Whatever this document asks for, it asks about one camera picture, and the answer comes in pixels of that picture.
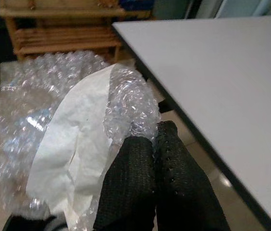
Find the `blue object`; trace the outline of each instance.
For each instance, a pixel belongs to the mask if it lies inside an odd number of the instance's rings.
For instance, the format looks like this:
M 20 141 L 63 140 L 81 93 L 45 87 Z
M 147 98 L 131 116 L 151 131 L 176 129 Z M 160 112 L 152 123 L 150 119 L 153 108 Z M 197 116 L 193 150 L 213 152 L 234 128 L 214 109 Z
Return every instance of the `blue object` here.
M 149 11 L 155 0 L 120 0 L 120 6 L 127 11 Z

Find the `tiled floor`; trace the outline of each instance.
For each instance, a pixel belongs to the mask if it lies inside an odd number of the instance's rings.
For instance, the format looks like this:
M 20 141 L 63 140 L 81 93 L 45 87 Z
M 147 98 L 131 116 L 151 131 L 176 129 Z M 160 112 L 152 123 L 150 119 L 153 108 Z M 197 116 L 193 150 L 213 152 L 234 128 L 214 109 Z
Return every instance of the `tiled floor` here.
M 161 101 L 163 96 L 150 81 L 148 83 L 153 88 L 156 98 Z M 235 192 L 227 178 L 218 170 L 200 145 L 195 142 L 195 139 L 177 114 L 173 111 L 164 113 L 162 114 L 162 120 L 173 120 L 176 123 L 180 138 L 207 174 L 232 231 L 263 231 L 264 228 Z M 0 230 L 2 230 L 8 215 L 3 211 L 0 204 Z

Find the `plastic wrap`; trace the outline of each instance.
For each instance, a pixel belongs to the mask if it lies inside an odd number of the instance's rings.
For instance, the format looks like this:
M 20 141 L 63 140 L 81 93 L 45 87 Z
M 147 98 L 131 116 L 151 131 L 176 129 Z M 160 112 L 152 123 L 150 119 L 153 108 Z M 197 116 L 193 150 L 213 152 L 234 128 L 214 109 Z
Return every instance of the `plastic wrap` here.
M 0 199 L 8 211 L 28 218 L 49 215 L 44 202 L 25 193 L 35 153 L 69 89 L 107 66 L 90 51 L 1 64 Z
M 148 138 L 153 145 L 160 121 L 158 103 L 142 75 L 134 68 L 117 64 L 110 76 L 109 99 L 104 119 L 107 136 L 112 139 L 106 167 L 100 177 L 99 192 L 104 176 L 120 146 L 129 136 Z M 93 196 L 90 208 L 80 217 L 72 231 L 91 231 L 96 218 L 100 193 Z

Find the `white paper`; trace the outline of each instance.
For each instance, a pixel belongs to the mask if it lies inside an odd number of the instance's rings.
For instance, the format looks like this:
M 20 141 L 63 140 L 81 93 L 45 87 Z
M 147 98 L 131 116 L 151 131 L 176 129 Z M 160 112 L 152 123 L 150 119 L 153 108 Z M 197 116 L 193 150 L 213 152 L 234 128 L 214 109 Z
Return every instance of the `white paper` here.
M 114 65 L 95 72 L 65 96 L 36 153 L 27 193 L 64 212 L 68 227 L 89 208 L 98 190 L 111 141 L 104 133 L 109 80 Z

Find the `table top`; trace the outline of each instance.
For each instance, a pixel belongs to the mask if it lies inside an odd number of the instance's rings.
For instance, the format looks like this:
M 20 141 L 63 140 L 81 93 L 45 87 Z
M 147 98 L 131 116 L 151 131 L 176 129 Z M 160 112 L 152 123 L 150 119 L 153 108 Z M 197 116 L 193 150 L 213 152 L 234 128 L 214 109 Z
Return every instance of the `table top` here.
M 271 16 L 113 26 L 271 218 Z

